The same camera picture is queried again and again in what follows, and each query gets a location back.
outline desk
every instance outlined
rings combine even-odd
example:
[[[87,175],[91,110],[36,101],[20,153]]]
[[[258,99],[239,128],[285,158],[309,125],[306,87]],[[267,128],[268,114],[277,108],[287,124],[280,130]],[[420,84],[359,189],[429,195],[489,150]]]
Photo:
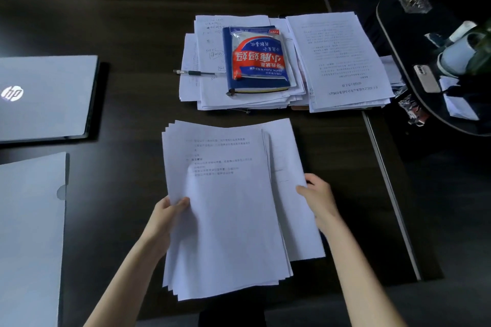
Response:
[[[436,61],[436,47],[424,35],[437,32],[447,38],[462,24],[442,3],[432,2],[427,14],[407,14],[398,0],[380,0],[377,19],[389,42],[393,56],[411,92],[433,116],[446,125],[475,136],[491,136],[479,122],[454,118],[449,115],[442,94],[429,94],[423,89],[413,66]],[[438,79],[438,70],[433,70]]]
[[[161,132],[175,119],[227,127],[289,117],[304,169],[331,182],[341,214],[383,284],[441,277],[379,113],[286,109],[246,115],[200,112],[195,103],[179,102],[179,81],[172,70],[180,66],[184,35],[193,31],[196,14],[278,16],[325,10],[324,0],[2,0],[4,56],[97,54],[110,63],[94,137],[0,149],[0,163],[70,153],[62,326],[81,325],[88,317],[155,202],[166,195]],[[392,182],[387,184],[389,175]],[[399,201],[397,212],[394,200]],[[401,230],[402,216],[407,230]],[[408,241],[413,249],[408,250]],[[327,254],[292,263],[295,275],[278,287],[254,287],[225,297],[253,298],[270,306],[340,292]],[[177,303],[162,289],[162,276],[160,263],[140,318],[196,312],[209,302]]]

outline black pen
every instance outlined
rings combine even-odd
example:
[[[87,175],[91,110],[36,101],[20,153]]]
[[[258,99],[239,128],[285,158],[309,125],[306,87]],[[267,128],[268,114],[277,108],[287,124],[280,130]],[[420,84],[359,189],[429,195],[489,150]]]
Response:
[[[174,73],[177,75],[181,74],[187,74],[187,75],[194,75],[194,76],[201,76],[201,75],[216,75],[215,73],[205,73],[204,71],[193,71],[193,70],[174,70]]]

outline closed laptop lid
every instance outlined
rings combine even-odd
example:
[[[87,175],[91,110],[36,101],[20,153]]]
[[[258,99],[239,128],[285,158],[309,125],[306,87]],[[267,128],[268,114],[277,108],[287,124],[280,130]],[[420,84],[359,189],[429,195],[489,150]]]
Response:
[[[83,136],[97,56],[1,57],[0,142]]]

